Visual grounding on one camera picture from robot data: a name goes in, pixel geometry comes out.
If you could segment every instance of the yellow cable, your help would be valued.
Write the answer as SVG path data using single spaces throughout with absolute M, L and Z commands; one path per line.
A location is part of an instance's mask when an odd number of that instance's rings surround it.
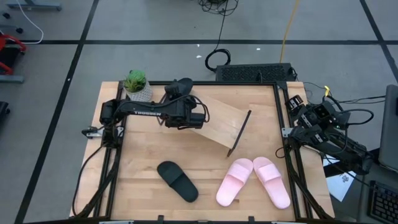
M 283 40 L 283 42 L 282 42 L 282 51 L 280 52 L 279 63 L 282 63 L 282 59 L 284 58 L 285 41 L 286 41 L 287 33 L 289 33 L 290 25 L 292 24 L 294 14 L 296 13 L 297 6 L 299 5 L 299 1 L 300 1 L 300 0 L 296 0 L 296 3 L 294 4 L 294 8 L 293 8 L 293 11 L 292 11 L 292 15 L 290 15 L 290 20 L 289 20 L 289 23 L 287 24 L 287 27 L 286 27 L 286 31 L 285 31 L 285 35 L 284 35 L 284 40 Z

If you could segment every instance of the wooden tabletop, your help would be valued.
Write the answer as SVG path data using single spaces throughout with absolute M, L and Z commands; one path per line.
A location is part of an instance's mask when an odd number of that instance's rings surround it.
M 101 126 L 101 104 L 115 98 L 117 87 L 117 82 L 102 83 L 93 126 Z M 288 83 L 288 87 L 289 96 L 300 95 L 306 99 L 301 82 Z M 164 87 L 152 88 L 152 99 L 159 101 L 164 94 Z M 229 166 L 234 160 L 243 157 L 251 160 L 259 156 L 269 158 L 280 170 L 290 194 L 285 160 L 275 156 L 275 150 L 282 146 L 282 140 L 273 88 L 198 85 L 193 89 L 239 110 L 252 110 L 235 151 L 226 157 L 226 146 L 190 130 L 160 127 L 154 117 L 129 116 L 111 218 L 156 220 L 158 215 L 164 215 L 165 220 L 246 221 L 248 216 L 254 216 L 256 221 L 294 220 L 293 206 L 290 205 L 285 210 L 276 208 L 254 172 L 229 207 L 222 207 L 215 200 Z M 99 138 L 88 140 L 84 160 L 99 147 L 100 142 Z M 104 152 L 102 150 L 92 158 L 83 171 L 75 204 L 77 211 L 86 205 L 98 188 Z M 302 148 L 301 152 L 308 189 L 325 211 L 333 216 L 321 159 L 317 153 L 308 149 Z M 191 178 L 199 191 L 195 202 L 184 201 L 160 178 L 156 168 L 163 161 L 174 161 Z M 302 208 L 300 212 L 305 216 L 301 193 L 298 188 L 297 191 Z M 102 215 L 107 197 L 106 192 L 101 206 Z

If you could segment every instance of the paper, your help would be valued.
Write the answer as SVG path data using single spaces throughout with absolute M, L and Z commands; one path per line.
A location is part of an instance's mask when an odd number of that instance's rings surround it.
M 327 157 L 332 163 L 338 162 L 338 160 L 335 160 L 335 158 L 331 156 Z M 323 159 L 323 166 L 329 165 L 330 162 L 327 159 Z M 356 176 L 356 173 L 354 173 L 353 171 L 350 171 L 349 173 L 354 177 Z M 340 202 L 343 201 L 353 181 L 354 179 L 352 178 L 352 176 L 348 175 L 347 173 L 326 178 L 326 182 L 329 188 L 329 193 L 333 195 Z

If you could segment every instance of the slipper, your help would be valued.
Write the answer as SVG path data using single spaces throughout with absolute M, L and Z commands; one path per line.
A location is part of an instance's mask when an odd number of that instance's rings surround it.
M 275 164 L 265 157 L 257 157 L 253 160 L 253 166 L 274 205 L 279 209 L 287 208 L 290 198 Z
M 194 202 L 198 198 L 198 189 L 176 163 L 162 162 L 157 166 L 157 172 L 187 202 Z
M 249 159 L 235 160 L 226 173 L 223 183 L 218 189 L 216 200 L 226 207 L 231 205 L 232 201 L 242 189 L 253 171 L 253 162 Z

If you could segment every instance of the pink slipper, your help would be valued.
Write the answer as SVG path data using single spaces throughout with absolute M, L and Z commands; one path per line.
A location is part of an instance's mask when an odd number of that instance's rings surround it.
M 222 206 L 231 205 L 253 171 L 253 162 L 249 159 L 235 160 L 226 173 L 217 192 L 217 202 Z
M 275 164 L 265 157 L 257 157 L 253 160 L 253 166 L 274 205 L 279 209 L 287 208 L 290 198 Z

